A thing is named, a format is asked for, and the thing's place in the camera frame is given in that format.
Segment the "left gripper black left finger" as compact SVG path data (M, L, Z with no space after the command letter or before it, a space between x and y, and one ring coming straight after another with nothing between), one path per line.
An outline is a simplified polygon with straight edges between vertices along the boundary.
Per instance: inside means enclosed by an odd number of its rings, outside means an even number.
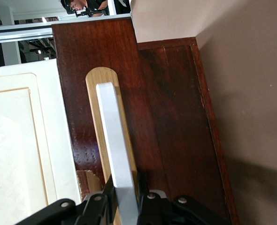
M18 222L19 225L112 225L117 210L113 181L103 192L92 193L79 205L71 199L60 199Z

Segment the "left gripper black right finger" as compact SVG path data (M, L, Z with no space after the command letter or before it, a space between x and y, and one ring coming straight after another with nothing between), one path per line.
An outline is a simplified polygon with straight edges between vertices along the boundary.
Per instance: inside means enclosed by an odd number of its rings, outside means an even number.
M160 197L148 187L146 176L138 174L139 225L229 225L202 203L188 195L172 201Z

